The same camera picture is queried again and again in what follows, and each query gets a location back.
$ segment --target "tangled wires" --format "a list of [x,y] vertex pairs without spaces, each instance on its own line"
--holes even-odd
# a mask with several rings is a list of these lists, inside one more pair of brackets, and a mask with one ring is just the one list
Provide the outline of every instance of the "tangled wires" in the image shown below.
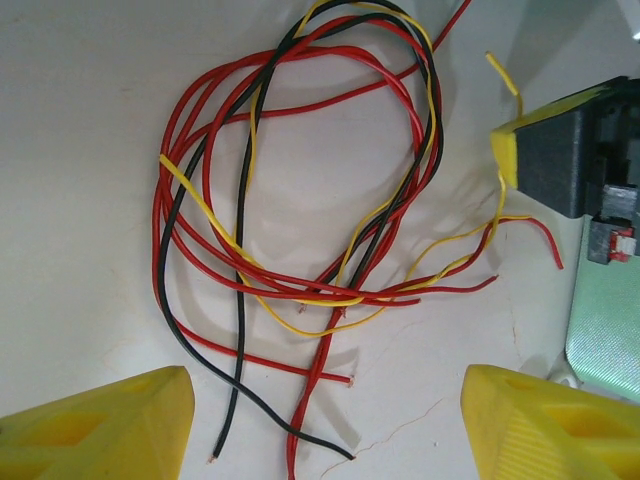
[[[323,372],[329,353],[332,334],[366,323],[380,315],[386,308],[414,305],[420,301],[417,297],[417,295],[420,294],[437,292],[470,293],[486,287],[496,279],[495,276],[488,278],[479,285],[471,287],[443,287],[436,285],[436,283],[441,278],[451,277],[471,266],[493,239],[498,224],[503,222],[523,220],[535,223],[543,229],[549,238],[554,248],[556,259],[559,262],[553,238],[542,224],[530,217],[502,216],[502,206],[504,205],[506,196],[506,190],[503,188],[498,211],[492,221],[472,232],[451,239],[445,239],[430,246],[409,269],[405,281],[381,291],[363,289],[363,283],[368,275],[376,268],[391,248],[407,209],[419,193],[431,182],[438,171],[443,153],[444,131],[441,118],[440,85],[433,62],[433,50],[442,42],[445,35],[470,2],[471,0],[464,1],[442,34],[432,43],[428,34],[414,19],[387,0],[369,0],[365,2],[350,2],[346,0],[318,1],[309,10],[307,15],[287,32],[275,50],[249,55],[236,62],[214,68],[197,79],[187,89],[176,105],[162,141],[160,154],[160,162],[162,165],[160,167],[159,180],[154,196],[152,215],[153,282],[160,309],[171,331],[181,345],[202,365],[233,387],[227,416],[213,450],[212,459],[217,458],[222,451],[231,428],[239,393],[242,393],[252,400],[281,428],[288,432],[287,468],[290,478],[294,478],[298,439],[324,446],[338,452],[347,459],[353,459],[352,455],[343,448],[326,440],[305,434],[300,430],[309,398],[320,378],[342,383],[350,382],[348,377]],[[316,28],[311,33],[303,35],[305,27],[311,19],[345,4],[356,4],[359,7],[366,7],[372,11],[361,15],[347,15],[335,18]],[[322,47],[315,45],[315,42],[318,40],[331,37],[362,24],[372,24],[386,29],[405,41],[415,57],[415,64],[400,74],[394,74],[386,69],[371,53],[362,48],[354,46]],[[340,56],[356,60],[378,72],[382,80],[316,104],[281,110],[266,111],[263,109],[274,71],[279,65],[324,55]],[[254,69],[235,86],[232,93],[218,110],[214,119],[203,127],[194,130],[194,125],[199,119],[204,106],[216,89],[232,73],[245,67],[254,67]],[[419,72],[424,83],[429,107],[428,116],[424,120],[418,114],[411,95],[401,81],[416,71]],[[301,114],[325,108],[383,86],[389,87],[398,101],[406,109],[412,132],[413,161],[407,168],[402,181],[389,199],[374,209],[360,222],[355,228],[346,250],[316,279],[297,278],[265,269],[243,248],[245,204],[257,158],[256,138],[261,119]],[[186,115],[182,126],[178,128],[178,123],[183,117],[183,113],[185,113],[186,106],[192,99],[195,99],[195,104],[191,112]],[[250,105],[250,112],[248,114],[238,113],[239,109],[246,104]],[[213,148],[218,132],[224,125],[237,121],[249,122],[249,138],[241,166],[236,223],[233,233],[229,233],[216,217],[211,198],[210,182],[213,164]],[[187,153],[196,145],[195,152],[191,156],[184,172],[181,172],[178,168],[180,163]],[[197,189],[191,183],[191,177],[200,164],[202,165],[202,195],[198,193]],[[174,179],[179,182],[175,194],[172,191]],[[197,232],[180,214],[180,208],[187,193],[194,198],[209,219],[213,235],[218,244],[217,246]],[[482,238],[473,253],[456,260],[435,275],[410,279],[418,263],[436,245],[462,236],[473,235],[480,231],[483,232]],[[232,267],[233,270],[236,271],[235,278],[228,278],[215,271],[207,265],[204,260],[193,253],[184,241],[182,236],[184,234],[188,235],[216,259]],[[172,240],[178,250],[197,269],[217,282],[237,291],[238,339],[236,349],[224,347],[211,340],[200,337],[173,316],[165,286],[167,252]],[[344,276],[345,266],[359,249],[363,249],[364,252],[360,255],[360,260],[354,269],[354,273],[346,284],[343,285],[342,277]],[[320,338],[319,346],[310,369],[305,370],[292,367],[245,353],[244,295],[247,293],[254,295],[260,304],[283,327],[306,337]],[[302,307],[306,305],[317,305],[331,308],[332,313],[326,329],[320,332],[308,332],[290,325],[267,303],[268,299],[274,298],[288,299],[301,304]],[[360,304],[379,307],[379,310],[360,321],[346,325],[338,325],[345,308]],[[208,361],[191,344],[191,341],[198,342],[201,345],[230,355],[236,355],[237,360],[233,375],[227,374]],[[259,395],[241,383],[244,360],[254,361],[272,368],[304,375],[307,378],[307,384],[301,396],[300,403],[290,423],[278,416]]]

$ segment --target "electronic component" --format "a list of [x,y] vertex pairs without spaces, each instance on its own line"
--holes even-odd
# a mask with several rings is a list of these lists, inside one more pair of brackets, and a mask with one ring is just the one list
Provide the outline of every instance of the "electronic component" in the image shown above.
[[491,134],[507,182],[569,217],[593,216],[588,259],[640,255],[640,80],[614,78]]

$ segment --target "white surface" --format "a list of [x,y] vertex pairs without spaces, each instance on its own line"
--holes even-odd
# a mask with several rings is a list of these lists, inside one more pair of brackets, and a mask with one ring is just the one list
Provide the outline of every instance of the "white surface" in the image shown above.
[[[149,218],[156,153],[178,96],[202,71],[275,45],[309,2],[44,3],[11,0],[0,8],[0,414],[184,364],[197,413],[183,478],[283,478],[285,436],[244,399],[223,456],[206,464],[229,390],[191,361],[160,316],[151,292]],[[434,33],[452,3],[400,2]],[[371,31],[332,42],[382,52],[394,69],[407,64],[398,42],[389,46],[388,36]],[[511,117],[513,102],[484,60],[486,50],[506,63],[533,108],[615,75],[640,74],[640,51],[627,32],[614,2],[475,1],[436,56],[446,115],[442,169],[368,285],[399,278],[430,241],[490,218],[496,182],[487,135]],[[366,78],[346,61],[305,62],[282,68],[268,101],[307,103]],[[227,220],[245,130],[228,128],[216,149],[213,193]],[[397,181],[407,132],[387,91],[264,122],[247,214],[251,251],[281,271],[317,274]],[[469,285],[497,271],[500,279],[484,292],[425,298],[337,336],[328,370],[355,375],[355,385],[321,382],[305,429],[348,445],[358,458],[336,466],[341,459],[333,453],[301,444],[299,478],[476,478],[458,406],[465,368],[490,363],[547,373],[563,346],[580,230],[517,193],[508,211],[547,222],[568,268],[556,271],[530,227],[509,225],[482,261],[452,282]],[[472,248],[471,241],[443,248],[421,271]],[[175,255],[170,267],[179,316],[232,344],[233,294]],[[277,307],[305,327],[326,321],[316,309],[296,317],[293,307]],[[359,315],[353,309],[349,317]],[[249,318],[249,351],[310,362],[315,341],[283,332],[253,302]],[[230,358],[210,356],[231,368]],[[244,381],[285,418],[303,384],[252,364]]]

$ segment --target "yellow plastic part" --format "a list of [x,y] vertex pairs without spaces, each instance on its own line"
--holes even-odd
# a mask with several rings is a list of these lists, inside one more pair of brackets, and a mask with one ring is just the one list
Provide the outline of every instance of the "yellow plastic part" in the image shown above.
[[640,479],[640,407],[488,365],[461,403],[481,480]]
[[193,420],[184,367],[166,367],[0,419],[2,480],[173,480]]
[[598,86],[538,108],[520,118],[505,123],[491,132],[491,148],[507,184],[518,188],[518,147],[516,130],[546,118],[568,112],[600,95],[607,87]]

